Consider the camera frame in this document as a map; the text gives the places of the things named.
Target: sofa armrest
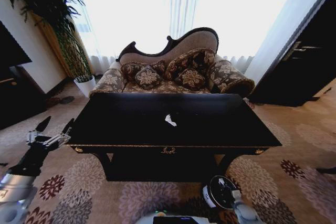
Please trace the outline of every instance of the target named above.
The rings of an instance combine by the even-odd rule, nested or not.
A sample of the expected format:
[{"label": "sofa armrest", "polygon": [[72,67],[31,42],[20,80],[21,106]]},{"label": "sofa armrest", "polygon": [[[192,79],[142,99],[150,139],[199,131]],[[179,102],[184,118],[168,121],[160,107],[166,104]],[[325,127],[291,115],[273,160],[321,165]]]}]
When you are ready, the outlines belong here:
[{"label": "sofa armrest", "polygon": [[121,64],[115,61],[90,92],[89,97],[95,93],[121,93],[126,83],[127,79],[121,72]]},{"label": "sofa armrest", "polygon": [[208,88],[217,93],[239,94],[242,98],[248,96],[255,87],[254,81],[246,78],[231,62],[215,58],[215,62],[209,67],[207,72]]}]

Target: sheer curtain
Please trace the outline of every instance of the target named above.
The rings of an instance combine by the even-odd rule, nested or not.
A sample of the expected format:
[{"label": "sheer curtain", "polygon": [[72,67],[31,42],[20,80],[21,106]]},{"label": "sheer curtain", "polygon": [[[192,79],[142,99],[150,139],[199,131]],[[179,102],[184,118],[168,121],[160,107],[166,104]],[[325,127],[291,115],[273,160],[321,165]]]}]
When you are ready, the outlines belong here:
[{"label": "sheer curtain", "polygon": [[199,0],[193,27],[219,36],[218,54],[235,63],[254,56],[286,0]]},{"label": "sheer curtain", "polygon": [[218,54],[243,71],[285,1],[84,0],[85,6],[76,6],[82,15],[74,20],[95,73],[104,73],[132,41],[155,54],[166,46],[167,35],[177,39],[202,26],[217,31]]}]

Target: sofa backrest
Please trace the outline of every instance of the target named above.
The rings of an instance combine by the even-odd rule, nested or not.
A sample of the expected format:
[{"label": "sofa backrest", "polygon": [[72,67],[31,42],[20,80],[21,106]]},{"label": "sofa backrest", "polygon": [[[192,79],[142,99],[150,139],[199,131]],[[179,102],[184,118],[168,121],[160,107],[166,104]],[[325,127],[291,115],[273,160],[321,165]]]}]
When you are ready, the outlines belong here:
[{"label": "sofa backrest", "polygon": [[165,64],[168,65],[173,59],[192,49],[210,48],[217,52],[219,43],[217,33],[207,27],[193,29],[176,40],[168,36],[167,40],[167,46],[158,54],[153,55],[137,50],[135,41],[133,41],[122,50],[116,61],[119,61],[123,65],[130,61],[151,64],[164,60]]}]

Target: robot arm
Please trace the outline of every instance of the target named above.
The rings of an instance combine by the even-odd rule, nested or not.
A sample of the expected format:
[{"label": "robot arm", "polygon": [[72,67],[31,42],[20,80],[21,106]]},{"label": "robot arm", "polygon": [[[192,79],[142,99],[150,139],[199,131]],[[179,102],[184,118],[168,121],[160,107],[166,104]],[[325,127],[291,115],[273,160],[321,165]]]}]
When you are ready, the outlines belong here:
[{"label": "robot arm", "polygon": [[40,175],[40,168],[45,158],[49,152],[61,147],[70,139],[68,134],[74,122],[73,119],[60,134],[54,137],[42,135],[49,121],[50,117],[28,133],[29,150],[17,165],[7,171],[0,182],[0,224],[24,222],[28,206],[37,192],[37,188],[33,187],[33,182]]}]

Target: white flower pot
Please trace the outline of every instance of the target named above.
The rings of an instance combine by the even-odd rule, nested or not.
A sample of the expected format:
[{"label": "white flower pot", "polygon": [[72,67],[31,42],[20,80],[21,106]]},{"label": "white flower pot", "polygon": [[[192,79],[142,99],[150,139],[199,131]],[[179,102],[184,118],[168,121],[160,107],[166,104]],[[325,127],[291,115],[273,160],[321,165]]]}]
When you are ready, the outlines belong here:
[{"label": "white flower pot", "polygon": [[80,91],[86,96],[89,97],[89,93],[94,87],[96,86],[96,80],[94,79],[94,76],[92,76],[92,79],[86,82],[78,82],[76,79],[74,79],[74,83],[79,87]]}]

